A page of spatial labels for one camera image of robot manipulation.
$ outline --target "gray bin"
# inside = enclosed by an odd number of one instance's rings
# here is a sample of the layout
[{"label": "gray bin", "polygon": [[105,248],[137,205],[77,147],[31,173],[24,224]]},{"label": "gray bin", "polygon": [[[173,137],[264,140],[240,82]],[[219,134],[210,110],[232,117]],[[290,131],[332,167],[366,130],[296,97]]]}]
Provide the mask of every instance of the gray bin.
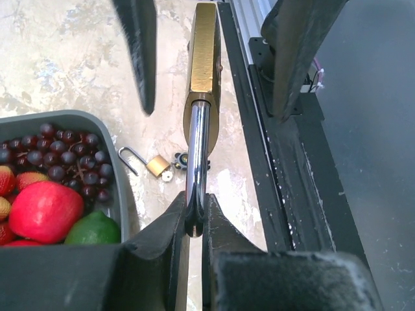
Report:
[{"label": "gray bin", "polygon": [[60,110],[31,115],[21,115],[0,119],[0,142],[31,135],[39,132],[43,123],[55,124],[58,127],[74,130],[88,131],[99,136],[102,149],[107,151],[111,157],[114,170],[115,182],[109,188],[112,202],[109,204],[95,203],[94,210],[102,210],[114,219],[121,228],[121,241],[128,240],[130,228],[128,222],[127,189],[129,188],[128,176],[117,156],[110,133],[98,118],[78,110]]}]

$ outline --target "green lime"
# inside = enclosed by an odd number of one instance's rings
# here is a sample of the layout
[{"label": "green lime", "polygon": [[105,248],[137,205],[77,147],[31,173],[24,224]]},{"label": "green lime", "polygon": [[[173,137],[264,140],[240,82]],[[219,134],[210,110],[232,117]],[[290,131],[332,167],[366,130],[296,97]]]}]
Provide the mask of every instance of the green lime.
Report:
[{"label": "green lime", "polygon": [[118,224],[102,211],[79,220],[68,233],[65,244],[112,244],[121,242]]}]

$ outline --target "red fruit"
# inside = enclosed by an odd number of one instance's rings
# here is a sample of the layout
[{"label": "red fruit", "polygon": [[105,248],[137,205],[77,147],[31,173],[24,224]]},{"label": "red fruit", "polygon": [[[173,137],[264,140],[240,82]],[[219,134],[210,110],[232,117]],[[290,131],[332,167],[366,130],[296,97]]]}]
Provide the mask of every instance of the red fruit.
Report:
[{"label": "red fruit", "polygon": [[0,222],[7,218],[11,209],[12,206],[9,201],[0,196]]},{"label": "red fruit", "polygon": [[4,247],[8,246],[42,246],[43,244],[40,244],[37,241],[31,241],[31,240],[17,240],[10,243],[7,243],[4,245]]},{"label": "red fruit", "polygon": [[8,216],[11,230],[44,244],[63,240],[84,212],[84,200],[74,190],[39,181],[24,188]]},{"label": "red fruit", "polygon": [[32,185],[33,183],[37,183],[38,181],[48,180],[49,178],[42,173],[38,172],[26,172],[19,174],[16,178],[16,186],[18,188],[18,191],[22,191],[24,188],[26,188],[29,185]]},{"label": "red fruit", "polygon": [[0,245],[5,245],[7,243],[10,243],[15,238],[16,238],[16,235],[10,229],[10,226],[8,223],[3,222],[2,224],[0,224]]},{"label": "red fruit", "polygon": [[17,194],[9,194],[5,199],[10,203],[13,204],[14,200],[16,199]]},{"label": "red fruit", "polygon": [[6,196],[14,190],[16,179],[12,170],[2,165],[0,166],[0,196]]}]

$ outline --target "bunch of grapes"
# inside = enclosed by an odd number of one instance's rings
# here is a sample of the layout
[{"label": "bunch of grapes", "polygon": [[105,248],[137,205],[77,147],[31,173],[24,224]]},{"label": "bunch of grapes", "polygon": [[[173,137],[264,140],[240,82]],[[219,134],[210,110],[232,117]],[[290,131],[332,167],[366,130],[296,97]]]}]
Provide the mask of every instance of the bunch of grapes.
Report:
[{"label": "bunch of grapes", "polygon": [[94,133],[59,130],[45,123],[38,135],[4,141],[0,146],[0,165],[8,165],[15,173],[43,172],[86,200],[107,202],[113,168],[109,155],[99,146]]}]

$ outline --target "gray floor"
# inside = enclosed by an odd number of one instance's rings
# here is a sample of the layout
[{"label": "gray floor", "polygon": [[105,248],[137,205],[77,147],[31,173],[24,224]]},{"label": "gray floor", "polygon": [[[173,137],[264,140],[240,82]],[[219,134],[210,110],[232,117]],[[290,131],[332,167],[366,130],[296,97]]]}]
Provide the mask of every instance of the gray floor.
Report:
[{"label": "gray floor", "polygon": [[325,130],[385,310],[415,310],[415,1],[350,1],[318,57]]}]

